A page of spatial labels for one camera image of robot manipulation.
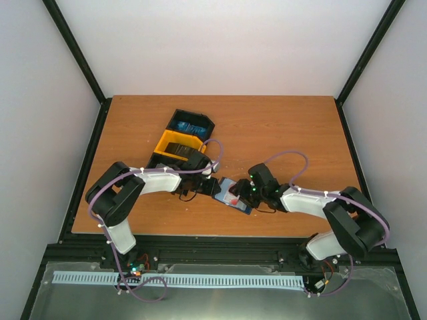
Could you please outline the blue leather card holder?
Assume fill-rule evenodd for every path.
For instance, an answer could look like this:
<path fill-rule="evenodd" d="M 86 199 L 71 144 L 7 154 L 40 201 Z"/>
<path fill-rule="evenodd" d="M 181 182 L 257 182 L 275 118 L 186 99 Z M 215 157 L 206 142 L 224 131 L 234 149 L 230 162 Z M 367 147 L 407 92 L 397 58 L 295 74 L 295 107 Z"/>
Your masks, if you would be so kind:
<path fill-rule="evenodd" d="M 220 192 L 213 196 L 213 199 L 223 203 L 224 205 L 231 207 L 232 209 L 238 210 L 246 215 L 250 215 L 252 208 L 247 206 L 240 200 L 239 196 L 235 196 L 230 193 L 230 188 L 236 184 L 235 181 L 222 177 L 219 180 Z"/>

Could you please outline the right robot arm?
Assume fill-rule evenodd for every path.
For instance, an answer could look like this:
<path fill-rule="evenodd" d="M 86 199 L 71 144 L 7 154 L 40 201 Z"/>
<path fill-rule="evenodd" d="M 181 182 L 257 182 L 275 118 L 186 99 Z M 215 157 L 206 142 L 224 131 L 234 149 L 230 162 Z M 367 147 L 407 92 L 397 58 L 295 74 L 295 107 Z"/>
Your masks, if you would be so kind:
<path fill-rule="evenodd" d="M 228 189 L 247 207 L 257 209 L 265 203 L 274 212 L 304 213 L 329 223 L 330 231 L 315 234 L 302 249 L 313 260 L 345 254 L 363 259 L 390 235 L 388 222 L 355 187 L 329 192 L 279 184 L 264 163 L 248 173 L 249 179 L 240 179 Z"/>

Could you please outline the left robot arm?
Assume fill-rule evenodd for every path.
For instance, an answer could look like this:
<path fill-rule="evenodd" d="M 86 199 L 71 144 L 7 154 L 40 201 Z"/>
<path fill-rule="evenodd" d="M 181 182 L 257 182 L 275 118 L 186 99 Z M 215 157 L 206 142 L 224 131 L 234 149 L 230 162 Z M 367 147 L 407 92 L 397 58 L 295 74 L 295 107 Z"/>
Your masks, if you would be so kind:
<path fill-rule="evenodd" d="M 213 161 L 199 151 L 187 160 L 154 155 L 148 167 L 115 162 L 86 193 L 88 215 L 114 246 L 115 260 L 124 268 L 132 268 L 139 260 L 139 252 L 134 248 L 136 239 L 128 216 L 138 198 L 159 192 L 214 196 L 221 191 L 218 180 L 212 177 L 219 168 L 218 159 Z"/>

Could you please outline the white red credit card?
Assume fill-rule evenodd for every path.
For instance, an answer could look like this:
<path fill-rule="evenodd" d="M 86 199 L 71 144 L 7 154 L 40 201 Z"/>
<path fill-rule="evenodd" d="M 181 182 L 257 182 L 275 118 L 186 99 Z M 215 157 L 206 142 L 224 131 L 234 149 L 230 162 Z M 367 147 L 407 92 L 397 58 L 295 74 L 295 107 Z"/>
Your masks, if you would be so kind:
<path fill-rule="evenodd" d="M 224 202 L 227 205 L 231 205 L 234 207 L 238 206 L 240 200 L 240 196 L 239 195 L 234 195 L 233 193 L 230 192 L 229 189 L 226 190 L 225 195 L 224 195 Z"/>

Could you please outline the yellow bin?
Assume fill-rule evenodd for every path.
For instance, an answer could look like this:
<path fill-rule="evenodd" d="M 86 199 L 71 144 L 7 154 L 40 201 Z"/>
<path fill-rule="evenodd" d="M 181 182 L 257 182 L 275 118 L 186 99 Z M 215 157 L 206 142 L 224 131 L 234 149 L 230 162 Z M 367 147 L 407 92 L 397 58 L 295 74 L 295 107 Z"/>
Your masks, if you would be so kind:
<path fill-rule="evenodd" d="M 154 153 L 187 160 L 194 151 L 204 153 L 206 148 L 203 141 L 195 135 L 166 129 L 157 143 Z"/>

